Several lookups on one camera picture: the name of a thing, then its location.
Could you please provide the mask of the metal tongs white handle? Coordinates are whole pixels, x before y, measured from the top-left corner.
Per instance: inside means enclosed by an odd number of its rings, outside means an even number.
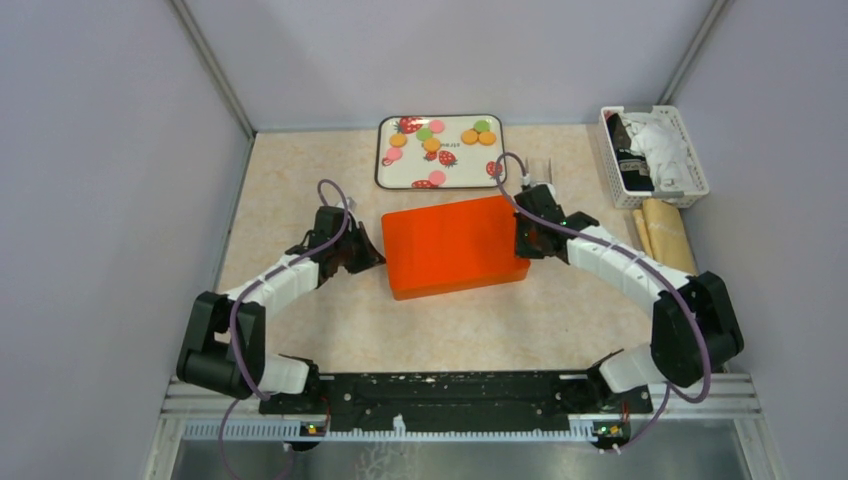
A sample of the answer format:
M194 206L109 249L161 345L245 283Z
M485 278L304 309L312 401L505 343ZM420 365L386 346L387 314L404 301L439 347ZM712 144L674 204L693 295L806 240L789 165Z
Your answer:
M553 165L550 158L528 157L524 160L524 168L523 186L553 184Z

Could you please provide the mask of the orange tin lid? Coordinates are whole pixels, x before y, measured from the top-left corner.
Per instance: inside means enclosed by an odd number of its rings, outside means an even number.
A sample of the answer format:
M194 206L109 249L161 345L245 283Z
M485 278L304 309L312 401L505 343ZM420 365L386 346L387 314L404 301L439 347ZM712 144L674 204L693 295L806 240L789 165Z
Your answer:
M387 213L381 218L388 281L397 301L522 281L514 209L491 196Z

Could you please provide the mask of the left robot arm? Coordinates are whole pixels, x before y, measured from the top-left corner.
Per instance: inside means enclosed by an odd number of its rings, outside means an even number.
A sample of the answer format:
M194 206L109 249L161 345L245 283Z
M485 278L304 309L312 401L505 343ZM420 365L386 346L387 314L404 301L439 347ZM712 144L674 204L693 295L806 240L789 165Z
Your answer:
M341 207L320 207L302 242L266 271L226 292L206 291L195 298L177 378L239 400L282 394L295 412L314 410L321 388L311 380L312 363L267 354L267 323L338 270L358 274L385 262L363 223Z

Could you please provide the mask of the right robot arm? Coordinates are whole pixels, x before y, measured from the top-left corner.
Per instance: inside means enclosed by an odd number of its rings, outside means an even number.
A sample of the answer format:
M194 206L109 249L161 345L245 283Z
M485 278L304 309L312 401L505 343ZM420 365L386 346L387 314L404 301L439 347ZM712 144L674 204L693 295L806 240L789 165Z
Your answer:
M691 402L744 341L724 281L657 262L596 219L554 220L500 192L383 214L374 243L385 259L396 318L380 371L573 366L602 350L589 404L612 412L627 391L666 384Z

